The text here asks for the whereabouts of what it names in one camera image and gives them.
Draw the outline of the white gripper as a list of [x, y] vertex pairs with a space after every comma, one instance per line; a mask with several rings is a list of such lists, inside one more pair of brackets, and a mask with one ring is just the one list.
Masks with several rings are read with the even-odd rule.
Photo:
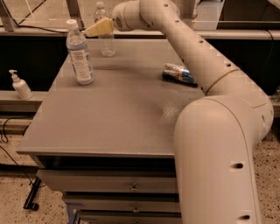
[[88, 37], [103, 36], [111, 33], [114, 30], [114, 26], [120, 32], [139, 29], [141, 26], [139, 2], [128, 1], [119, 3], [112, 11], [112, 20], [108, 17], [98, 20], [85, 30], [85, 34]]

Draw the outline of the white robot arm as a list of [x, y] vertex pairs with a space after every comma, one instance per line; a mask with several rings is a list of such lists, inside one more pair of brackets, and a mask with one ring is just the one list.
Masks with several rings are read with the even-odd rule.
[[162, 32], [204, 93], [180, 112], [174, 129], [183, 224], [262, 224], [253, 148], [273, 123], [270, 98], [183, 22], [172, 0], [120, 3], [86, 34], [138, 29]]

